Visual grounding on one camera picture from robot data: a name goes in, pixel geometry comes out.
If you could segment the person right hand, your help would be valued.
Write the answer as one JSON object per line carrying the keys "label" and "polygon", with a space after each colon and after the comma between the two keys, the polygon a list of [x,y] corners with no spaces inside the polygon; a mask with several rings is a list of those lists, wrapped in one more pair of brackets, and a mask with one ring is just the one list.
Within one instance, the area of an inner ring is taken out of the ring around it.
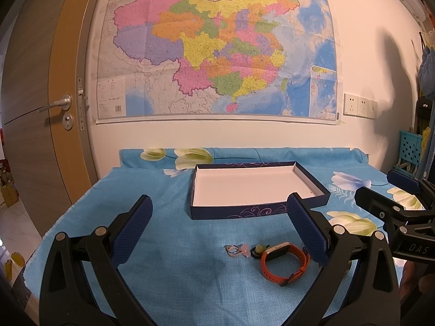
{"label": "person right hand", "polygon": [[429,295],[434,290],[434,265],[406,261],[400,281],[400,303],[403,304],[413,291]]}

